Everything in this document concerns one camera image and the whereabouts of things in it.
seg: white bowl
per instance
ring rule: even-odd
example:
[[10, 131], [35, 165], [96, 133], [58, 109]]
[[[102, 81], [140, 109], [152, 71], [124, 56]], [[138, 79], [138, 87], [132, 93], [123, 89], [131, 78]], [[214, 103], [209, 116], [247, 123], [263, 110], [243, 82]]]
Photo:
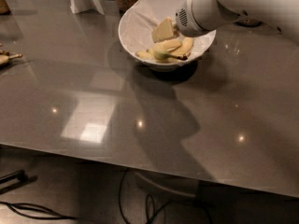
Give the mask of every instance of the white bowl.
[[155, 59], [143, 60], [136, 56], [139, 50], [146, 50], [153, 46], [151, 31], [156, 24], [166, 17], [176, 20], [176, 11], [186, 0], [139, 0], [122, 16], [119, 24], [119, 38], [123, 48], [138, 62], [149, 68], [165, 72], [173, 71], [187, 63], [200, 58], [211, 46], [216, 31], [194, 39], [191, 55], [188, 60], [171, 59], [171, 63]]

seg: cut banana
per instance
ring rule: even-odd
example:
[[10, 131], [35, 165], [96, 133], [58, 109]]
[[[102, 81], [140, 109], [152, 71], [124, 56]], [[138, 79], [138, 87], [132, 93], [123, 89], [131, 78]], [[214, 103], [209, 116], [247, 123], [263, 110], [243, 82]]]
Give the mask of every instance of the cut banana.
[[182, 42], [179, 39], [171, 39], [162, 42], [165, 50], [177, 49], [182, 46]]
[[147, 52], [150, 53], [153, 57], [153, 49], [147, 49]]
[[172, 50], [170, 53], [175, 56], [189, 56], [193, 46], [193, 38], [185, 37], [182, 42], [182, 46]]
[[15, 54], [12, 56], [0, 55], [0, 66], [9, 63], [10, 60], [22, 57], [22, 54]]
[[147, 52], [147, 51], [144, 51], [144, 50], [140, 50], [136, 53], [136, 55], [138, 57], [140, 57], [141, 59], [145, 59], [145, 60], [148, 60], [148, 59], [154, 59], [154, 56], [153, 54]]
[[9, 51], [0, 49], [0, 55], [7, 55], [7, 56], [9, 56]]
[[167, 49], [165, 49], [164, 47], [164, 43], [156, 43], [155, 45], [153, 45], [153, 55], [157, 60], [165, 60], [167, 58], [176, 58], [182, 61], [187, 60], [187, 56], [182, 55], [182, 56], [177, 56], [177, 55], [173, 55], [171, 53], [169, 53], [167, 51]]

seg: banana slice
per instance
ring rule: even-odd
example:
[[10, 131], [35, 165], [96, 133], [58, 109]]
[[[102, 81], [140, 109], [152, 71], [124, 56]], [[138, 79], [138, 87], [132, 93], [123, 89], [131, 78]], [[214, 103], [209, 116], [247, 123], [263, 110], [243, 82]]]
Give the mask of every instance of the banana slice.
[[147, 52], [150, 53], [153, 57], [153, 49], [147, 49]]
[[188, 59], [187, 56], [182, 55], [182, 56], [177, 56], [177, 55], [173, 55], [171, 53], [169, 53], [167, 51], [167, 49], [165, 49], [164, 47], [164, 43], [156, 43], [155, 45], [153, 45], [153, 55], [157, 60], [165, 60], [167, 58], [176, 58], [182, 61], [185, 61]]
[[153, 53], [149, 53], [144, 50], [140, 50], [136, 53], [137, 57], [140, 57], [141, 59], [148, 60], [148, 59], [154, 59]]
[[193, 47], [193, 38], [185, 37], [182, 42], [182, 46], [172, 50], [170, 53], [175, 56], [189, 56]]
[[165, 40], [162, 42], [165, 50], [172, 50], [177, 49], [182, 46], [182, 42], [179, 39], [171, 39], [171, 40]]

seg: glossy tabletop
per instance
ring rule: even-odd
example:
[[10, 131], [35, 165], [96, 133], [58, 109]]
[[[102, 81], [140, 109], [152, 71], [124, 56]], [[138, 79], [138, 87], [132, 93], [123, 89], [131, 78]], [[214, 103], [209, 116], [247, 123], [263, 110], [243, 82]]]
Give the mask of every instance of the glossy tabletop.
[[121, 47], [114, 1], [7, 2], [2, 49], [24, 56], [0, 70], [0, 143], [299, 197], [299, 47], [274, 29], [226, 25], [156, 73]]

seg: food in bowl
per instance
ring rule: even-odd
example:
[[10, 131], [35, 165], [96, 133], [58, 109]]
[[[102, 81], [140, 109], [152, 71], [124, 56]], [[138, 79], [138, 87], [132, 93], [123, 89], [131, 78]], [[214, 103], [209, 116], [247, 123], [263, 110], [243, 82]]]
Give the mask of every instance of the food in bowl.
[[147, 50], [139, 50], [136, 56], [145, 60], [155, 59], [167, 62], [167, 59], [178, 59], [186, 61], [191, 54], [193, 38], [173, 38], [178, 35], [179, 32], [175, 29], [172, 19], [167, 17], [151, 32], [154, 42], [153, 47]]
[[[121, 17], [118, 33], [122, 47], [134, 61], [142, 63], [154, 71], [170, 72], [198, 60], [206, 52], [216, 36], [216, 31], [194, 37], [191, 53], [185, 61], [174, 58], [157, 60], [149, 57], [143, 59], [136, 54], [141, 50], [153, 49], [155, 44], [151, 35], [153, 29], [166, 17], [170, 16], [174, 21], [178, 7], [182, 7], [185, 2], [186, 0], [138, 0], [125, 12]], [[178, 39], [183, 42], [184, 36], [180, 35]]]
[[191, 54], [193, 38], [184, 37], [157, 42], [152, 48], [139, 50], [136, 55], [141, 59], [164, 60], [173, 62], [171, 59], [186, 61]]

